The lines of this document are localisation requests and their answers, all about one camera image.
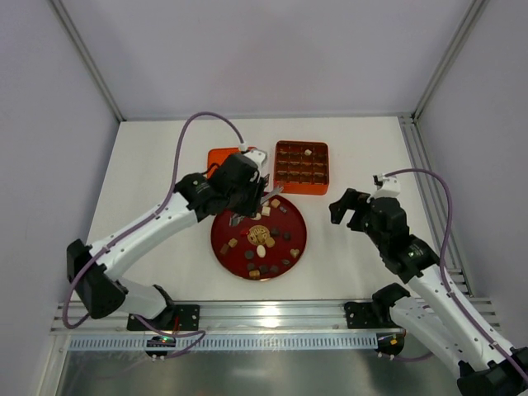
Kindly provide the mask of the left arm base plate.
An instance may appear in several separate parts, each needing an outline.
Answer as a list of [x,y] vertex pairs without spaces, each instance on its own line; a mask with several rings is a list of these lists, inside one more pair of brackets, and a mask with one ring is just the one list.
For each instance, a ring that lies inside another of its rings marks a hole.
[[200,321],[198,304],[170,304],[157,317],[146,319],[146,323],[164,332],[197,331]]

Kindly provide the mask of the orange box lid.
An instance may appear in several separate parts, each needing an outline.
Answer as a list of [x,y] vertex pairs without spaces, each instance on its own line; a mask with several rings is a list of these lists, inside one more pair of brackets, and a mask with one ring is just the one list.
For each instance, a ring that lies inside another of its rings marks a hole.
[[230,154],[238,152],[239,147],[213,148],[207,155],[207,167],[211,167],[213,164],[221,165]]

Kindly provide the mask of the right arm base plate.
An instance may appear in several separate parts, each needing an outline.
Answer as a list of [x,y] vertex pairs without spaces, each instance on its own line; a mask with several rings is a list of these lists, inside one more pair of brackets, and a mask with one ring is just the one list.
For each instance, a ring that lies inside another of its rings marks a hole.
[[389,329],[398,325],[392,320],[389,307],[378,302],[347,302],[344,304],[348,329]]

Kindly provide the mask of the metal tongs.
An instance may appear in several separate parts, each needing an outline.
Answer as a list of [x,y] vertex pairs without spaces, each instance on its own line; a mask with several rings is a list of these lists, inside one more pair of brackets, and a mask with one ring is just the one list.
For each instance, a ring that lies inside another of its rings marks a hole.
[[261,209],[266,201],[269,201],[272,197],[279,195],[284,190],[283,185],[274,187],[271,191],[266,192],[258,201],[257,208],[251,214],[232,214],[229,218],[229,226],[238,226],[245,218],[253,218]]

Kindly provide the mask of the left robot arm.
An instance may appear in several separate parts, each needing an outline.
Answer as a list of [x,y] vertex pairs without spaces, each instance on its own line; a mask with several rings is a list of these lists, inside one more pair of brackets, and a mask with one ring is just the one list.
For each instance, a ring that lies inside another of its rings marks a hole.
[[257,213],[266,187],[265,152],[232,153],[212,174],[191,173],[176,182],[166,199],[135,224],[91,245],[77,239],[67,248],[70,292],[86,309],[85,319],[124,312],[143,328],[167,329],[176,303],[158,285],[141,285],[124,274],[141,257],[176,233],[225,210],[242,217]]

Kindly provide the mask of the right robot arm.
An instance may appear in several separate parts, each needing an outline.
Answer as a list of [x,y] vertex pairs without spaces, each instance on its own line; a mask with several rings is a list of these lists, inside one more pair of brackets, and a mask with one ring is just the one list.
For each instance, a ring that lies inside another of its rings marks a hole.
[[372,296],[375,312],[409,331],[454,375],[463,395],[518,395],[527,389],[527,350],[505,339],[466,299],[431,247],[411,234],[393,197],[348,189],[329,206],[330,219],[366,234],[399,283]]

